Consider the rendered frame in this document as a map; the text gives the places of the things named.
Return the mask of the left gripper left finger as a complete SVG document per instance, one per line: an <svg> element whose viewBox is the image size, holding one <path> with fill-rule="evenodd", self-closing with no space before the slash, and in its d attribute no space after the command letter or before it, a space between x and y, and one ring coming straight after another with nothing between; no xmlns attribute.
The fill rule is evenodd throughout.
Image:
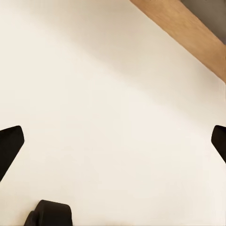
<svg viewBox="0 0 226 226"><path fill-rule="evenodd" d="M0 130L0 182L24 144L20 125Z"/></svg>

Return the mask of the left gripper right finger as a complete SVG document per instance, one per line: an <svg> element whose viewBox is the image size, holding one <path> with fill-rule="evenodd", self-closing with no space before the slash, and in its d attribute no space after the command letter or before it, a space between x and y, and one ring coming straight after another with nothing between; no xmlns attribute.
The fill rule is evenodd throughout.
<svg viewBox="0 0 226 226"><path fill-rule="evenodd" d="M226 163L226 127L215 125L211 142Z"/></svg>

